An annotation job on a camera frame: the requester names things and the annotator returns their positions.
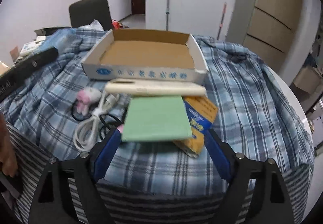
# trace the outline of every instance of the open box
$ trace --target open box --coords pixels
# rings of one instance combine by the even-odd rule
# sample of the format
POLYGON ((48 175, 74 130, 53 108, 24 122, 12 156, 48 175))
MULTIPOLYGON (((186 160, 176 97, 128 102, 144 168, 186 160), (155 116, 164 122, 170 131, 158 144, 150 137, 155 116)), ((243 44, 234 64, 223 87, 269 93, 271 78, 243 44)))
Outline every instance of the open box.
POLYGON ((90 79, 156 79, 201 84, 208 72, 191 34, 155 30, 110 30, 82 60, 90 79))

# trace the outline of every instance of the green notebook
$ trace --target green notebook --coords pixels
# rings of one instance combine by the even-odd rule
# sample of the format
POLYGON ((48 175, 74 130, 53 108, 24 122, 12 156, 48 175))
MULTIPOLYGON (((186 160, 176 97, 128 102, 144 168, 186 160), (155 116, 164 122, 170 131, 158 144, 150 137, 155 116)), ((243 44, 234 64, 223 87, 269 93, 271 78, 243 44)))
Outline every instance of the green notebook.
POLYGON ((181 96, 137 96, 128 107, 122 141, 152 142, 192 137, 181 96))

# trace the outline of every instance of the white phone case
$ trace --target white phone case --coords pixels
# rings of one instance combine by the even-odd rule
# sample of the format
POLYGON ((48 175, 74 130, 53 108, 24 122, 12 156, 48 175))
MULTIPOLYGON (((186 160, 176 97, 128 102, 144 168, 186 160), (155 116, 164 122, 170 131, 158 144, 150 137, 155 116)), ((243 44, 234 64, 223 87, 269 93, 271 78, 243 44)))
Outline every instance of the white phone case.
POLYGON ((109 94, 203 96, 206 89, 192 82, 114 79, 104 90, 109 94))

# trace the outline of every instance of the blue oval logo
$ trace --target blue oval logo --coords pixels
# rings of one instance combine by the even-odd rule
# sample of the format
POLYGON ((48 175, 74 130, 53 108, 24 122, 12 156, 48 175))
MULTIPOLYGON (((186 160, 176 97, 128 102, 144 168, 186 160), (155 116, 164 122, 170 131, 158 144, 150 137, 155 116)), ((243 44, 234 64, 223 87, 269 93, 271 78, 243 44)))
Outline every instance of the blue oval logo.
POLYGON ((109 75, 111 74, 111 70, 105 69, 105 68, 100 68, 97 69, 96 72, 100 75, 109 75))

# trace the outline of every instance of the blue gripper pad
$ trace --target blue gripper pad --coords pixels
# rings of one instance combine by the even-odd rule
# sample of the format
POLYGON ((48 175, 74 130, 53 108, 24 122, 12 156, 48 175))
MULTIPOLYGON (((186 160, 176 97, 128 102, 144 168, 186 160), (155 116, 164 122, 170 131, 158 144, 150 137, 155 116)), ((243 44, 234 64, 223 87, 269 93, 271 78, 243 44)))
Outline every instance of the blue gripper pad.
POLYGON ((98 182, 99 179, 104 178, 120 143, 121 133, 118 129, 116 129, 94 162, 92 177, 95 182, 98 182))
POLYGON ((230 182, 232 179, 230 162, 208 130, 204 133, 204 144, 220 177, 230 182))

